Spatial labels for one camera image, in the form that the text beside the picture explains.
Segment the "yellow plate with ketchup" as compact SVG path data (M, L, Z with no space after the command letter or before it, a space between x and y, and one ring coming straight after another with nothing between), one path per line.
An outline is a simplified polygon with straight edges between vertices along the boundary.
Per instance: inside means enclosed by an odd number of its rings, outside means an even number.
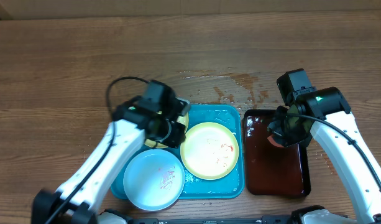
M186 131L188 129L188 124L189 124L189 114L187 113L184 116L179 116L177 119L177 122L184 124L185 125L185 131ZM156 149L167 148L166 145L160 144L160 143L155 142L155 141L151 141L149 139L147 139L144 144L150 148L156 148Z

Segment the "yellow-green plate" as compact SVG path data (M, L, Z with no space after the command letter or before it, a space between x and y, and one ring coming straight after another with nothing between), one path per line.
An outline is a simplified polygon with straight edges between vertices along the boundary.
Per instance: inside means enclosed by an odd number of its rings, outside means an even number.
M239 144L225 126L204 122L190 128L180 145L180 157L185 168L204 180L227 176L239 158Z

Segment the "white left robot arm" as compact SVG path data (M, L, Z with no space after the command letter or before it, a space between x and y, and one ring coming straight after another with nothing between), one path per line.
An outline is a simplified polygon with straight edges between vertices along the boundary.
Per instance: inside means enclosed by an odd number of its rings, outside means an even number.
M32 223L97 223L97 212L114 179L146 140L177 148L185 140L185 125L177 121L190 110L190 102L157 80L146 81L142 95L106 107L108 129L89 158L55 192L41 190L32 204Z

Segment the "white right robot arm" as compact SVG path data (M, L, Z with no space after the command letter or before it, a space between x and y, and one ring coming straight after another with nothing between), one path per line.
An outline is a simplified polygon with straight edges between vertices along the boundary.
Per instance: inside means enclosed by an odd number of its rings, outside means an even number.
M351 107L336 87L317 90L300 68L277 79L284 101L268 125L279 147L308 145L325 151L351 199L354 223L381 223L381 167L366 145Z

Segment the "light blue plate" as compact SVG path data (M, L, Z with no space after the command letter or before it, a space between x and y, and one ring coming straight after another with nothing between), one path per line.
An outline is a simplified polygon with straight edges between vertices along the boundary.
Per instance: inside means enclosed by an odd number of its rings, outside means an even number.
M185 185L185 171L171 152L151 149L133 158L125 169L123 186L127 198L146 211L163 210L174 204Z

